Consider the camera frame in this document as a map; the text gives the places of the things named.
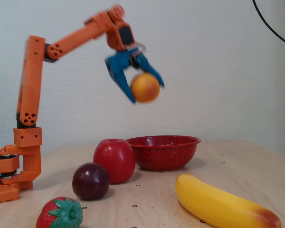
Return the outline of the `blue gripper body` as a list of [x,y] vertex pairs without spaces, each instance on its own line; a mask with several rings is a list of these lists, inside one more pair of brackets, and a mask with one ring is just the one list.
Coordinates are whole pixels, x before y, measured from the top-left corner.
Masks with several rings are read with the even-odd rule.
[[114,55],[109,56],[105,60],[105,64],[110,76],[125,76],[124,71],[129,67],[138,69],[138,64],[135,61],[138,50],[117,51]]

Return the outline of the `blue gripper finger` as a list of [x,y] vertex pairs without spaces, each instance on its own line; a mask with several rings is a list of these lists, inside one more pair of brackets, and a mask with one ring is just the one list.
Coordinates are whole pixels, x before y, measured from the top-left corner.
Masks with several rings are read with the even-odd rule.
[[161,75],[150,65],[148,59],[143,54],[138,54],[133,57],[133,66],[153,75],[158,80],[160,86],[164,87],[164,81]]
[[129,84],[127,82],[124,71],[112,71],[110,73],[111,78],[115,81],[115,83],[119,86],[119,88],[123,91],[123,93],[128,97],[128,99],[135,104],[136,100],[131,92]]

